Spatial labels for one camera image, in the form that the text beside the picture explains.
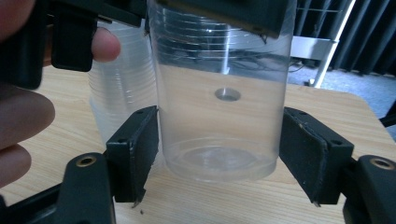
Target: wooden table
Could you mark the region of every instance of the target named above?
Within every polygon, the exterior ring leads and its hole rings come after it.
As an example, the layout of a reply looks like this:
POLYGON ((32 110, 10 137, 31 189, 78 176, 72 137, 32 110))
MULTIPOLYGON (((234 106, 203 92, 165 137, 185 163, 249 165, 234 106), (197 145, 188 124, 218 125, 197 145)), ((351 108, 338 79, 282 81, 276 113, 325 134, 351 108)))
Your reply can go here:
MULTIPOLYGON (((0 189, 13 204, 62 181, 64 167, 77 155, 103 152, 89 104, 85 74, 46 68, 39 90, 55 104, 47 130, 22 144, 33 165, 17 182, 0 189)), ((396 161, 396 146, 369 106, 343 92, 289 85, 286 106, 316 117, 355 145, 354 158, 375 154, 396 161)), ((260 181, 207 184, 178 178, 161 166, 150 174, 141 204, 116 204, 118 223, 343 223, 337 205, 316 208, 279 160, 260 181)))

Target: transparent cylinder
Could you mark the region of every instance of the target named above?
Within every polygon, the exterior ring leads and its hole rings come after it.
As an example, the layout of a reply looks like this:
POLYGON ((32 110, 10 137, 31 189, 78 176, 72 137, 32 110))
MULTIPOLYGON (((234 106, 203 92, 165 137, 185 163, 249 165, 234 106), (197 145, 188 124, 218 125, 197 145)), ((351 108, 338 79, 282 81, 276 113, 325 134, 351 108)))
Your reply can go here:
POLYGON ((168 168, 203 181, 260 179, 276 168, 295 1, 279 38, 149 5, 168 168))
POLYGON ((155 72, 149 36, 121 23, 100 22, 121 43, 113 62, 93 62, 89 74, 91 109, 105 143, 136 110, 157 104, 155 72))

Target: human hand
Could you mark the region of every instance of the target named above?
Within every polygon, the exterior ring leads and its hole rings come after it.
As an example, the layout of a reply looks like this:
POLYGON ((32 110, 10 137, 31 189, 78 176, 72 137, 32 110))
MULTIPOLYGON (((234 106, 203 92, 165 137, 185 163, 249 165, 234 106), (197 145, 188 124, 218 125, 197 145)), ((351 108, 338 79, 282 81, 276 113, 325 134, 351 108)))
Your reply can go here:
MULTIPOLYGON (((21 29, 34 4, 35 0, 0 1, 0 43, 21 29)), ((50 43, 47 46, 44 65, 50 64, 50 43)), ((93 37, 92 54, 98 62, 113 61, 120 54, 120 42, 99 28, 93 37)), ((30 154, 18 143, 47 128, 54 117, 53 104, 46 97, 0 83, 0 188, 30 168, 30 154)))

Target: cup bottom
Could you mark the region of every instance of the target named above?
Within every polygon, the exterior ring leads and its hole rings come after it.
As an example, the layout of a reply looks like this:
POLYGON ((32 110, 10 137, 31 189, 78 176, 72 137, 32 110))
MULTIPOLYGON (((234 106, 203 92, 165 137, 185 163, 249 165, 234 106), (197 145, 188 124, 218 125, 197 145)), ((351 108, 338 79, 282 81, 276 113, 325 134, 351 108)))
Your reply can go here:
MULTIPOLYGON (((166 165, 176 175, 205 182, 231 182, 257 180, 270 175, 276 168, 276 158, 257 155, 247 148, 233 147, 232 144, 205 144, 204 139, 194 139, 174 144, 169 151, 177 151, 176 156, 165 154, 166 165)), ((257 147, 257 143, 232 139, 245 145, 257 147)))

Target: clear plastic cup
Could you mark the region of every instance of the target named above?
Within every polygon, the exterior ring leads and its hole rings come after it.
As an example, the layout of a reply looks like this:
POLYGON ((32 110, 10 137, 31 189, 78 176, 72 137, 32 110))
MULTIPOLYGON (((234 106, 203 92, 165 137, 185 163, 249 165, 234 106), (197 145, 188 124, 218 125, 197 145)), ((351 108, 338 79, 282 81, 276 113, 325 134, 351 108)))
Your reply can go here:
POLYGON ((279 38, 149 3, 163 155, 177 175, 260 179, 276 168, 296 2, 279 38))
POLYGON ((89 74, 91 108, 104 144, 136 110, 157 104, 156 80, 149 37, 140 28, 99 23, 121 43, 113 62, 93 62, 89 74))

